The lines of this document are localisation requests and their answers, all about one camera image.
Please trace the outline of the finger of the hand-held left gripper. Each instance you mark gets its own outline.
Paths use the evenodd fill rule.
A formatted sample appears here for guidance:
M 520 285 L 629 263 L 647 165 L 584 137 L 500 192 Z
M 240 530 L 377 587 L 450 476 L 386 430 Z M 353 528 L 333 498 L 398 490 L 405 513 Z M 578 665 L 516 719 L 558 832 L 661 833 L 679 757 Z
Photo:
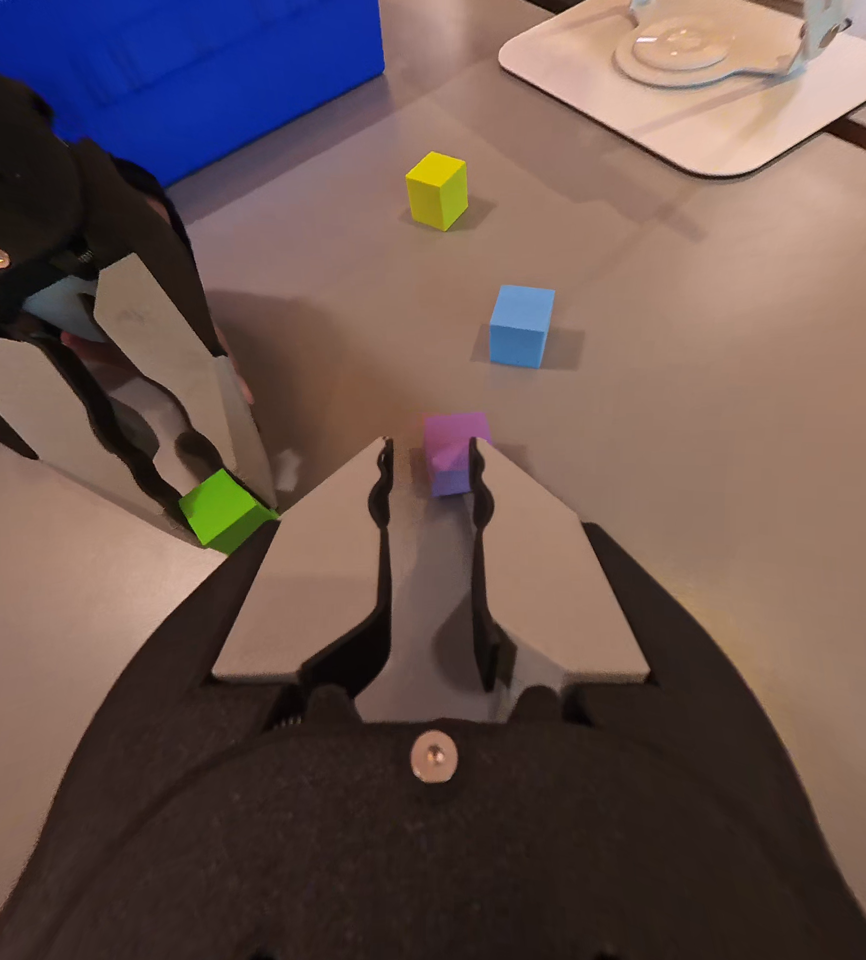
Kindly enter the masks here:
M 271 465 L 233 362 L 212 354 L 133 253 L 100 271 L 94 318 L 175 409 L 174 448 L 198 481 L 226 470 L 265 505 Z
M 197 298 L 162 289 L 197 333 Z M 160 439 L 117 400 L 61 331 L 112 342 L 95 322 L 97 280 L 69 276 L 20 295 L 0 318 L 0 442 L 181 541 L 195 539 L 181 493 L 159 472 Z

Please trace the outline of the blue foam cube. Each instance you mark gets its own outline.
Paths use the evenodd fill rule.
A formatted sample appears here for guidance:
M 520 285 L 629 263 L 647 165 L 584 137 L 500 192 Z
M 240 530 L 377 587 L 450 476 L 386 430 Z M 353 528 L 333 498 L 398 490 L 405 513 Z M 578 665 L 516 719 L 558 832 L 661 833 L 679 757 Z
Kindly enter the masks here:
M 542 365 L 556 293 L 521 285 L 502 285 L 489 321 L 491 363 L 527 369 Z

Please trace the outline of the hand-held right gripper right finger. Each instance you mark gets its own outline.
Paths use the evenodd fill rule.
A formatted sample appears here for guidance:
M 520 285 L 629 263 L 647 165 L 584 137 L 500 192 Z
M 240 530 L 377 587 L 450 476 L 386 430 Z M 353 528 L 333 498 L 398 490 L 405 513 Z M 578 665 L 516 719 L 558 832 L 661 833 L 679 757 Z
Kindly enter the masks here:
M 650 667 L 579 516 L 484 438 L 468 444 L 474 656 L 492 721 L 526 689 L 640 685 Z

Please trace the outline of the person's left hand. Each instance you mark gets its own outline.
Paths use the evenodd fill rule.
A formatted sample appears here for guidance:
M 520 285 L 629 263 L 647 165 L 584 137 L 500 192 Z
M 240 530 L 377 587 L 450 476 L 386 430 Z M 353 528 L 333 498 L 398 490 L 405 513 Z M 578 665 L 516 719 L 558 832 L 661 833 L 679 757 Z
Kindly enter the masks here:
M 84 362 L 115 367 L 121 371 L 125 371 L 129 377 L 138 377 L 140 375 L 138 367 L 127 358 L 126 354 L 124 354 L 114 342 L 89 341 L 68 331 L 60 332 L 60 340 Z M 235 357 L 227 351 L 226 358 L 229 359 L 233 365 L 234 373 L 242 394 L 247 400 L 247 403 L 252 406 L 255 402 L 254 395 L 243 377 Z

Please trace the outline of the blue plastic bin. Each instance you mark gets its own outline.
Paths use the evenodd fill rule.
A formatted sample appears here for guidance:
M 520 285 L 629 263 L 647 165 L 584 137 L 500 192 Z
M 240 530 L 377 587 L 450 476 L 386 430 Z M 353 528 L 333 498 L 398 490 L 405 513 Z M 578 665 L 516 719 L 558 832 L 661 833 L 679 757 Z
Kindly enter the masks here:
M 164 186 L 384 70 L 377 1 L 0 2 L 0 73 Z

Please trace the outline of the green foam cube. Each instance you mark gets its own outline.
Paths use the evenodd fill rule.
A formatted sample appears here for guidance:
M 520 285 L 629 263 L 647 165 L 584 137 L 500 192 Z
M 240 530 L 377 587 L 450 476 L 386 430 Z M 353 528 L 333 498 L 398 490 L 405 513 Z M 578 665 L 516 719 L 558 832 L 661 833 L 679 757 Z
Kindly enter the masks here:
M 178 500 L 178 508 L 201 546 L 230 556 L 279 513 L 265 506 L 221 468 Z

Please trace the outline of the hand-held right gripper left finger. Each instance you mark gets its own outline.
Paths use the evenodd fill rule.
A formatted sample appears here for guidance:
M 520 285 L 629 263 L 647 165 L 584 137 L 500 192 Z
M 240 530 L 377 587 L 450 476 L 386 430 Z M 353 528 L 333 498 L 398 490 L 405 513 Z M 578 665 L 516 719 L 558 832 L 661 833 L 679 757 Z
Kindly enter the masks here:
M 380 437 L 286 510 L 216 660 L 217 680 L 337 686 L 391 653 L 393 441 Z

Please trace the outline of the white document stand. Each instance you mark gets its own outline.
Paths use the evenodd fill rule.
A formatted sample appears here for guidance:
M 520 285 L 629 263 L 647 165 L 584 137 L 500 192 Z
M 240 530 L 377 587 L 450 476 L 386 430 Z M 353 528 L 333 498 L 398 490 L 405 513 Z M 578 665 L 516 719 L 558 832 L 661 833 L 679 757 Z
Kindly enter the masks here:
M 512 76 L 679 170 L 751 174 L 866 104 L 844 2 L 581 2 L 500 49 Z

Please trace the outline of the purple foam cube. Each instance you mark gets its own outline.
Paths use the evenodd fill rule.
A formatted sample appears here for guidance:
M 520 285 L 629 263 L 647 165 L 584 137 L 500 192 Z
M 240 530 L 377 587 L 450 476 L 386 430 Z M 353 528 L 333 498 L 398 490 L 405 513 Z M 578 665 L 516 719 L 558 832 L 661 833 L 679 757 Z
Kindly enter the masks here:
M 433 498 L 470 492 L 469 446 L 473 438 L 491 441 L 483 412 L 423 417 L 423 448 Z

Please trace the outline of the yellow foam cube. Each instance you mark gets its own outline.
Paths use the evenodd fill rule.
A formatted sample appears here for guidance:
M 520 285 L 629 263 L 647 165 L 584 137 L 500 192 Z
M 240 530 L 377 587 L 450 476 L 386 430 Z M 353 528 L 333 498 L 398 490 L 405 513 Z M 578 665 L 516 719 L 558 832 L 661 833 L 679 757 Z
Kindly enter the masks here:
M 449 231 L 469 207 L 467 165 L 458 158 L 430 151 L 405 175 L 415 222 Z

